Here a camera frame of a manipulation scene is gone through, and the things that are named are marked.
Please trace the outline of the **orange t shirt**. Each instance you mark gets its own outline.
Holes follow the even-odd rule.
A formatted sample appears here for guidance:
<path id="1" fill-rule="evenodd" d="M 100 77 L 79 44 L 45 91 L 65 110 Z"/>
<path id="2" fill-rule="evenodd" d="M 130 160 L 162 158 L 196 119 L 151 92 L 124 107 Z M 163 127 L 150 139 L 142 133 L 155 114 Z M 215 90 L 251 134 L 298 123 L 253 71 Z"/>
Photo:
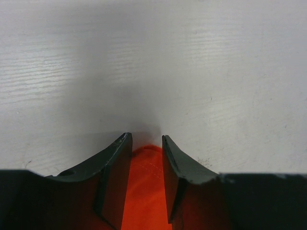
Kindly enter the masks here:
<path id="1" fill-rule="evenodd" d="M 133 151 L 122 222 L 123 230 L 170 230 L 165 200 L 162 148 Z"/>

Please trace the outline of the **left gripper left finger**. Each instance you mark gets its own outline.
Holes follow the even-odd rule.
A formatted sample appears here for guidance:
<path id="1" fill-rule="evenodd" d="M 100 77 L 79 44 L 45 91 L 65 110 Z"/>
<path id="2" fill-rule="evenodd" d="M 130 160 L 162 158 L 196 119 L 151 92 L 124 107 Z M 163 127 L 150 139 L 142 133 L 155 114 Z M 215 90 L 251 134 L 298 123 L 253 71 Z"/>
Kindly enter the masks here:
<path id="1" fill-rule="evenodd" d="M 62 171 L 57 176 L 49 176 L 64 189 L 68 189 L 67 205 L 71 200 L 77 211 L 85 211 L 85 205 L 107 223 L 113 230 L 122 226 L 124 205 L 128 186 L 132 156 L 132 134 L 122 134 L 107 148 Z"/>

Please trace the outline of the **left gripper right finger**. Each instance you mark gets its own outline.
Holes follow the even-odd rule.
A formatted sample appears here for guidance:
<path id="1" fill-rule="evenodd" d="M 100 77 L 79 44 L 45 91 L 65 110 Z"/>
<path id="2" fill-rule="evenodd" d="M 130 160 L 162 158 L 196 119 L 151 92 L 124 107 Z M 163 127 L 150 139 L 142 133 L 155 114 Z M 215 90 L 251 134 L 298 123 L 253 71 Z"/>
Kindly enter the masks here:
<path id="1" fill-rule="evenodd" d="M 162 137 L 167 218 L 174 230 L 223 229 L 223 193 L 218 175 Z"/>

